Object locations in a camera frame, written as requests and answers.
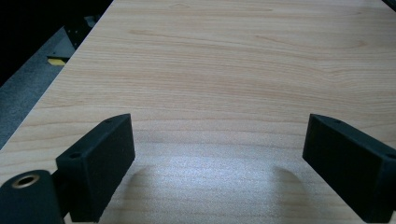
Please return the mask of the black metal stand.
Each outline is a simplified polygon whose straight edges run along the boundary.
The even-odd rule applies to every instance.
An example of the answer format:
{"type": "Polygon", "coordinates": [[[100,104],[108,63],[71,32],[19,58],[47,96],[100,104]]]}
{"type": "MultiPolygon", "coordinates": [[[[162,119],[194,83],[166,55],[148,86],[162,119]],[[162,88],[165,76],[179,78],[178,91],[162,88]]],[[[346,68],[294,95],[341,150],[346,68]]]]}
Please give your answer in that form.
{"type": "Polygon", "coordinates": [[[47,55],[47,59],[61,59],[67,63],[100,18],[100,15],[87,16],[79,24],[66,25],[63,28],[64,37],[47,55]]]}

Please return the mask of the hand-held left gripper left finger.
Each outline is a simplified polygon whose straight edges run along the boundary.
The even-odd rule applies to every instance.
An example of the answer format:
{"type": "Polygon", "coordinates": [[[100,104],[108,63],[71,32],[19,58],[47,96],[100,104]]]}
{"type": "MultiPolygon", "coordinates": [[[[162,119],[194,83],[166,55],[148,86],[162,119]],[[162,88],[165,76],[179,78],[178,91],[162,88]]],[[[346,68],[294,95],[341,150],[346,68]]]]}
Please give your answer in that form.
{"type": "Polygon", "coordinates": [[[56,158],[61,214],[74,222],[97,222],[134,158],[131,116],[100,122],[56,158]]]}

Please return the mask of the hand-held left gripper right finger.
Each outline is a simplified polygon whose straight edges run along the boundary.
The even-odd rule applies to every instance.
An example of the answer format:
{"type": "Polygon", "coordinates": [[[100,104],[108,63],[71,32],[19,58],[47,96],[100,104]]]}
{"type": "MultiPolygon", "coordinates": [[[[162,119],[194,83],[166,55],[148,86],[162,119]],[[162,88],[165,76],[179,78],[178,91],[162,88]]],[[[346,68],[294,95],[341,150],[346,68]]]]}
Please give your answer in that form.
{"type": "Polygon", "coordinates": [[[347,123],[309,117],[303,159],[367,223],[396,211],[396,149],[347,123]]]}

